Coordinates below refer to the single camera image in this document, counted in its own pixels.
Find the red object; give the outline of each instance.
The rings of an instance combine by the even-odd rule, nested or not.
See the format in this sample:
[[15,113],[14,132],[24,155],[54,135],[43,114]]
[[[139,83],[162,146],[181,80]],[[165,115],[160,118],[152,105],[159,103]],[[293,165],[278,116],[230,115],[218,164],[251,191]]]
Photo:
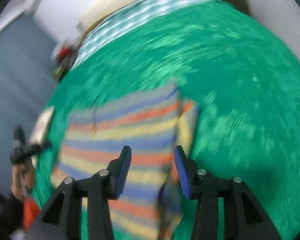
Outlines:
[[58,60],[61,61],[66,55],[69,54],[70,50],[71,47],[63,47],[58,54]]
[[23,229],[25,232],[28,232],[33,221],[39,213],[40,208],[35,200],[31,197],[26,198],[23,203]]

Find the gray floor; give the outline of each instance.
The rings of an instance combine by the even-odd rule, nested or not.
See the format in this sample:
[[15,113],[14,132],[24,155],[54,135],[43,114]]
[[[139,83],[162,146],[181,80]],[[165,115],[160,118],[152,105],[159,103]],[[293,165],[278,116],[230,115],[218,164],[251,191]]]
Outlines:
[[58,85],[50,60],[55,45],[31,17],[21,16],[0,33],[0,193],[4,195],[11,184],[13,128],[21,124],[28,138]]

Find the striped cloth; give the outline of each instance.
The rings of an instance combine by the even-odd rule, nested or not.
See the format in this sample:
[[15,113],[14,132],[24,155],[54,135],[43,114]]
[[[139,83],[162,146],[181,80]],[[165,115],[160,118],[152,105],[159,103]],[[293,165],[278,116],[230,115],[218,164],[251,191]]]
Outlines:
[[76,62],[75,69],[92,54],[109,42],[121,37],[155,17],[169,14],[180,8],[202,4],[211,0],[138,0],[109,15],[85,38]]
[[173,83],[152,91],[136,92],[98,109],[75,111],[51,175],[58,186],[68,177],[84,179],[119,157],[124,145],[132,149],[123,194],[109,201],[114,226],[141,238],[157,239],[161,223],[158,194],[163,193],[170,239],[181,220],[178,176],[173,149],[191,147],[198,106],[181,100]]

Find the metal screw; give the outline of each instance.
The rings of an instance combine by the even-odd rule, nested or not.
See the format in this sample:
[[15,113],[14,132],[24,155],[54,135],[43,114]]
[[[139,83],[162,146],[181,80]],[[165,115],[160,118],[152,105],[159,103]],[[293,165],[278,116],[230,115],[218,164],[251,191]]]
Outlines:
[[242,182],[242,179],[241,179],[240,177],[238,177],[238,176],[235,176],[235,177],[233,177],[233,181],[234,181],[235,183],[241,183],[241,182]]
[[108,170],[100,170],[99,171],[100,176],[107,176],[109,174]]
[[199,174],[199,175],[206,175],[206,170],[205,169],[198,169],[197,170],[197,173]]
[[70,184],[70,183],[72,183],[72,181],[73,181],[73,179],[71,177],[67,177],[64,180],[65,184]]

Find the bed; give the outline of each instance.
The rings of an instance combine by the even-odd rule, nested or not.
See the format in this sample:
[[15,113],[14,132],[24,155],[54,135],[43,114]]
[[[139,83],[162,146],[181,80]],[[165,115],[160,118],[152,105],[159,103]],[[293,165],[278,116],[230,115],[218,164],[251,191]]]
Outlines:
[[[300,231],[300,62],[291,51],[219,0],[137,0],[97,21],[48,103],[55,106],[53,148],[36,169],[41,201],[51,195],[50,174],[73,109],[173,79],[202,109],[191,158],[217,177],[242,177],[282,238],[293,239]],[[182,199],[174,239],[189,239],[195,205]],[[82,239],[86,227],[83,212]],[[118,228],[114,234],[137,239]]]

